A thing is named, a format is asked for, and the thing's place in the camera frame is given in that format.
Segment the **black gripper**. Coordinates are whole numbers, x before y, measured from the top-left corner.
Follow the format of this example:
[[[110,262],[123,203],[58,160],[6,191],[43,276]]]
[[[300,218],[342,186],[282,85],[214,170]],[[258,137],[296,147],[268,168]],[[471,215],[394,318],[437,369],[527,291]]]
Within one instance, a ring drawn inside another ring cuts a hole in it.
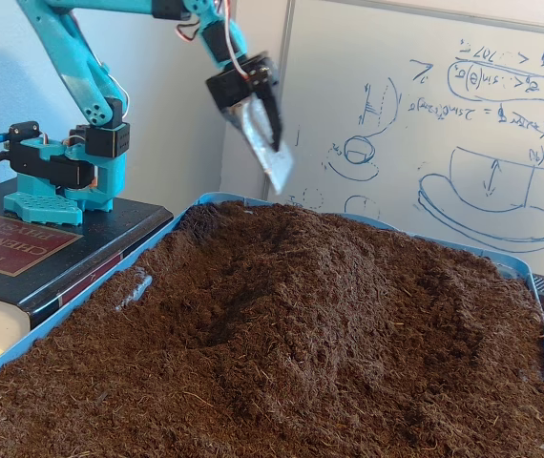
[[[206,80],[206,87],[220,111],[229,109],[245,98],[254,95],[262,103],[272,131],[272,148],[280,150],[282,120],[276,98],[279,84],[276,65],[266,52],[240,59],[241,73],[232,65]]]

